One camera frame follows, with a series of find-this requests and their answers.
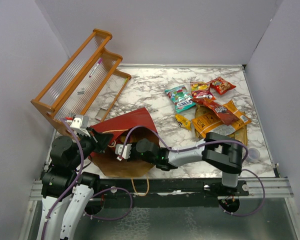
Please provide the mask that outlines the red paper bag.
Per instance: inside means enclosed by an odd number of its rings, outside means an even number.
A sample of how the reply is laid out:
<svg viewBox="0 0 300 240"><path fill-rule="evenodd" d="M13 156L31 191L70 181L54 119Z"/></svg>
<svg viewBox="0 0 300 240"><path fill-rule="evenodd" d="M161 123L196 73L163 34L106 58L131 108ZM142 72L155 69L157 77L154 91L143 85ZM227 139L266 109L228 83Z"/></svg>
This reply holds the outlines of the red paper bag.
<svg viewBox="0 0 300 240"><path fill-rule="evenodd" d="M146 180L146 189L137 192L134 179L145 176L154 165L141 160L134 150L136 143L142 139L159 146L157 129L148 110L142 107L92 128L98 133L113 135L104 153L91 154L93 164L107 177L130 178L134 193L146 196L150 190L149 180Z"/></svg>

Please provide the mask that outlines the yellow M&M's candy packet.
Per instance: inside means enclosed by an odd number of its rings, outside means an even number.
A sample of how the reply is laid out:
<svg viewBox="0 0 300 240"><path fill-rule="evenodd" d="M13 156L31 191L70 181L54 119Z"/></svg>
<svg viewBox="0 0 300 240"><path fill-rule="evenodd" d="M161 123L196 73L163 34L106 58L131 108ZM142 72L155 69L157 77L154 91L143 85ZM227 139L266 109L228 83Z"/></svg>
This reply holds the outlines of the yellow M&M's candy packet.
<svg viewBox="0 0 300 240"><path fill-rule="evenodd" d="M188 131L191 131L191 121L188 120L186 117L184 117L183 115L180 114L176 114L175 115L175 119L177 121L177 124L179 127L186 129Z"/></svg>

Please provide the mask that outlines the teal Fox's candy bag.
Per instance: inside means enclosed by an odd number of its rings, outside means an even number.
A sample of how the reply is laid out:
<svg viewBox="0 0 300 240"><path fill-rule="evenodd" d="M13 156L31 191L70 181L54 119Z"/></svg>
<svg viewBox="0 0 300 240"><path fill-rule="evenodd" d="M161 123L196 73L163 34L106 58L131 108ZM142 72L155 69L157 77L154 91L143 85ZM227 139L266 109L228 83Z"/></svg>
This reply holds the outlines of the teal Fox's candy bag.
<svg viewBox="0 0 300 240"><path fill-rule="evenodd" d="M184 85L165 89L164 92L173 102L177 114L195 106L192 96Z"/></svg>

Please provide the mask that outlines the orange Nutter snack bag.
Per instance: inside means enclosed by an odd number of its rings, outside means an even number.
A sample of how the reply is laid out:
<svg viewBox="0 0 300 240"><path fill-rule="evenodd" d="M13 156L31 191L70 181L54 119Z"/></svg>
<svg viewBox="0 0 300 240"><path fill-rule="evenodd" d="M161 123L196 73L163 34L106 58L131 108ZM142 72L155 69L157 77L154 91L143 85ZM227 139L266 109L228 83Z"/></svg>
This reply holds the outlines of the orange Nutter snack bag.
<svg viewBox="0 0 300 240"><path fill-rule="evenodd" d="M197 137L205 138L209 132L229 136L252 122L245 113L237 109L232 100L223 106L238 117L238 120L230 125L225 125L213 110L203 105L197 105L195 118L191 120Z"/></svg>

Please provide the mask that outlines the orange Fox's fruits candy bag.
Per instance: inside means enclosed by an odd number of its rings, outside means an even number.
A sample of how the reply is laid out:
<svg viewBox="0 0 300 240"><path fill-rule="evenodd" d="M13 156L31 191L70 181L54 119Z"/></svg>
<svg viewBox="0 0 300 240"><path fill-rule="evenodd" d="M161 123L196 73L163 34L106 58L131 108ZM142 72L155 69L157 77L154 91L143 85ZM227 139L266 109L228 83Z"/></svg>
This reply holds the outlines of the orange Fox's fruits candy bag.
<svg viewBox="0 0 300 240"><path fill-rule="evenodd" d="M208 98L210 100L216 100L215 96L211 92L211 83L202 81L191 81L191 95L194 99Z"/></svg>

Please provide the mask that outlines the red Doritos chips bag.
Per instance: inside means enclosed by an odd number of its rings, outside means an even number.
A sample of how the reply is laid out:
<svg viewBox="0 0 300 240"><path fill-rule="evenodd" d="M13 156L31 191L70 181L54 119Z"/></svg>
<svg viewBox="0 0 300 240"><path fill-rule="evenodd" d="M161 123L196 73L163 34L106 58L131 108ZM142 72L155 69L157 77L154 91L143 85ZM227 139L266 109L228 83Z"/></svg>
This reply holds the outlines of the red Doritos chips bag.
<svg viewBox="0 0 300 240"><path fill-rule="evenodd" d="M227 107L220 105L219 103L209 98L192 98L191 100L198 105L205 106L212 110L217 115L217 117L220 118L220 120L227 126L239 120L239 118Z"/></svg>

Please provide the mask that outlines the gold crispy chips bag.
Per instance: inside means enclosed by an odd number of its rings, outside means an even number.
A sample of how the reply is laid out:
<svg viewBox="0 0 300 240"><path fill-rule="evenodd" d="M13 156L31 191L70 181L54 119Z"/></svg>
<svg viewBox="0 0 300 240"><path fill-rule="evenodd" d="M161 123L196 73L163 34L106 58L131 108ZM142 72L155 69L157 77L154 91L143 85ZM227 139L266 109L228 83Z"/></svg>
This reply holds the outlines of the gold crispy chips bag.
<svg viewBox="0 0 300 240"><path fill-rule="evenodd" d="M232 125L224 125L211 109L197 105L194 118L191 121L197 138L205 138L207 133L214 132L248 145L247 125L251 122L249 118L246 123L239 120Z"/></svg>

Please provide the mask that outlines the red snack packet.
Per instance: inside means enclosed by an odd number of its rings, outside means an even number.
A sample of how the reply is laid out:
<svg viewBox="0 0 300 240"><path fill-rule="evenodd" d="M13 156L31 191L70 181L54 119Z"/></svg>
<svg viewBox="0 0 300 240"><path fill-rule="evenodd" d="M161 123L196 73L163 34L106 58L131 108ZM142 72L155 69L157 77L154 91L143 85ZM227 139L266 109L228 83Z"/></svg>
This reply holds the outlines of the red snack packet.
<svg viewBox="0 0 300 240"><path fill-rule="evenodd" d="M233 85L232 83L228 82L227 80L225 80L222 77L217 77L215 79L213 79L210 82L210 86L219 94L219 95L224 95L225 93L227 93L230 90L233 90L236 88L235 85Z"/></svg>

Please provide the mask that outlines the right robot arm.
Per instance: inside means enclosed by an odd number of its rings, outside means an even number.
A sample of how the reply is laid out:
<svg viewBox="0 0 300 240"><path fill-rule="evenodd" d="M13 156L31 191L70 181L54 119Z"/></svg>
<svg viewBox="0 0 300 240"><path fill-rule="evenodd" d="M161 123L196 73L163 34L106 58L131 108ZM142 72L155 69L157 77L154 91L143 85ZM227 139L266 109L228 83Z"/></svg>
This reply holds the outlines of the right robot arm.
<svg viewBox="0 0 300 240"><path fill-rule="evenodd" d="M219 189L224 195L230 196L238 189L245 147L238 140L214 132L209 132L195 146L179 149L159 147L143 138L131 145L128 159L142 160L167 172L186 164L206 162L222 172Z"/></svg>

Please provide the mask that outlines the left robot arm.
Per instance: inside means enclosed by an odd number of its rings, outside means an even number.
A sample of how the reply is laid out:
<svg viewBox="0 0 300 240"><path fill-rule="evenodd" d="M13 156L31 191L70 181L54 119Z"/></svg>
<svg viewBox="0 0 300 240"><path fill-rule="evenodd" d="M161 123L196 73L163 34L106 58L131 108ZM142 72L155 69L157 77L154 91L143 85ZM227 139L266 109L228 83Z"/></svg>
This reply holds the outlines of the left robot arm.
<svg viewBox="0 0 300 240"><path fill-rule="evenodd" d="M94 173L76 171L92 153L104 153L112 133L79 136L74 142L69 136L53 140L51 163L42 181L42 213L37 234L39 240L71 240L90 198L101 190L100 177Z"/></svg>

